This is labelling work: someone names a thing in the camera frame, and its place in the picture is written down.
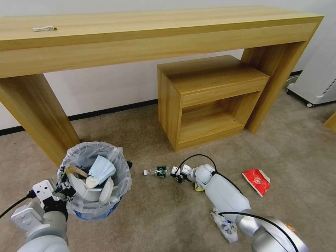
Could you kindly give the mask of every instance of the table leg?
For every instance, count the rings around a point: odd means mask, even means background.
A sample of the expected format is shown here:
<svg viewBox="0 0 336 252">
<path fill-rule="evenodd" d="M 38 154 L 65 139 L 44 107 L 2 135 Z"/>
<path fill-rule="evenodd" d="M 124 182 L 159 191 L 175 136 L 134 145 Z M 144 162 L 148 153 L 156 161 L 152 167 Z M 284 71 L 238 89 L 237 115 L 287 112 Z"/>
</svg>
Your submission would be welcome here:
<svg viewBox="0 0 336 252">
<path fill-rule="evenodd" d="M 324 126 L 336 131 L 336 112 L 324 123 Z"/>
<path fill-rule="evenodd" d="M 57 166 L 79 143 L 43 74 L 0 79 L 0 101 Z"/>
<path fill-rule="evenodd" d="M 311 36 L 315 33 L 316 24 Z M 289 74 L 300 59 L 310 39 L 289 44 L 270 45 L 248 48 L 244 50 L 242 62 L 270 76 L 254 110 L 245 125 L 251 133 L 255 133 L 276 97 L 284 86 Z"/>
</svg>

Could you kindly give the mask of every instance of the white appliance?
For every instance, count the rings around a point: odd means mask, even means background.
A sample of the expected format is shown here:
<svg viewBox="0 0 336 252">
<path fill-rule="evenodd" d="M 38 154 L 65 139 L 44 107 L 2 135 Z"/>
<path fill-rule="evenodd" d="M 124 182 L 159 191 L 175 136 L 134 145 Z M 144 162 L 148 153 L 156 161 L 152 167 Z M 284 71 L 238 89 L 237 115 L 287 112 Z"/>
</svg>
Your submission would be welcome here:
<svg viewBox="0 0 336 252">
<path fill-rule="evenodd" d="M 336 30 L 329 31 L 296 82 L 286 93 L 297 94 L 307 107 L 336 101 Z"/>
</svg>

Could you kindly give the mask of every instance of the white wall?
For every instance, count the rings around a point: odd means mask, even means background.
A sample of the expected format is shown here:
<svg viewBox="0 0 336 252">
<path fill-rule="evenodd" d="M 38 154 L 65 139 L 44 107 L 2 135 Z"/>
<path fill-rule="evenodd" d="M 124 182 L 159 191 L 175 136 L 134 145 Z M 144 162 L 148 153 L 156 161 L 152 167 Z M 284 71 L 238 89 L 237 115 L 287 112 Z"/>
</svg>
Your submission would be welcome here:
<svg viewBox="0 0 336 252">
<path fill-rule="evenodd" d="M 0 16 L 148 11 L 237 5 L 269 5 L 326 16 L 294 71 L 303 70 L 336 19 L 336 0 L 0 0 Z M 156 99 L 157 64 L 223 54 L 231 54 L 240 58 L 242 50 L 53 72 L 46 73 L 45 76 L 66 114 L 71 116 Z M 19 123 L 0 104 L 0 129 L 18 125 Z"/>
</svg>

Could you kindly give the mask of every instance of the carpet floor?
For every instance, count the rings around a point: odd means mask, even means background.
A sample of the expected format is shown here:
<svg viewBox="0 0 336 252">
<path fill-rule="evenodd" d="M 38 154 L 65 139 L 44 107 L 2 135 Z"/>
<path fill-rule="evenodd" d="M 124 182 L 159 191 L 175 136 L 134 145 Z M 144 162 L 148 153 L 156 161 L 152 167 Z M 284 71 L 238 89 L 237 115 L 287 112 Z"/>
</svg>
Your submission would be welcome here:
<svg viewBox="0 0 336 252">
<path fill-rule="evenodd" d="M 70 251 L 251 251 L 242 232 L 238 242 L 225 240 L 209 214 L 212 203 L 193 184 L 142 174 L 158 165 L 177 166 L 196 153 L 216 162 L 255 213 L 293 226 L 311 251 L 335 251 L 336 133 L 322 125 L 335 109 L 335 103 L 307 108 L 282 92 L 256 134 L 243 131 L 178 153 L 159 124 L 157 105 L 73 121 L 81 140 L 124 148 L 133 162 L 133 184 L 106 220 L 69 217 Z M 0 150 L 0 212 L 33 184 L 56 179 L 57 167 L 26 132 L 0 137 Z M 206 162 L 196 157 L 188 165 Z M 249 169 L 262 169 L 271 179 L 263 198 L 242 177 Z M 9 220 L 12 212 L 0 220 L 0 251 L 16 251 L 25 240 Z"/>
</svg>

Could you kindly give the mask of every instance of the plastic bottle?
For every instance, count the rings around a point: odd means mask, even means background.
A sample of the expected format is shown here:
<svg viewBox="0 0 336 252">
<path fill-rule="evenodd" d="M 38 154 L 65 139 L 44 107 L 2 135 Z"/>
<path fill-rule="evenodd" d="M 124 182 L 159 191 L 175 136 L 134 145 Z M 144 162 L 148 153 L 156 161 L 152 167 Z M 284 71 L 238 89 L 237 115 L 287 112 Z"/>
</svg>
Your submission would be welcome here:
<svg viewBox="0 0 336 252">
<path fill-rule="evenodd" d="M 170 175 L 170 169 L 168 169 L 166 166 L 158 166 L 157 169 L 155 170 L 151 169 L 144 170 L 143 174 L 145 176 L 156 175 L 157 177 L 167 177 Z"/>
</svg>

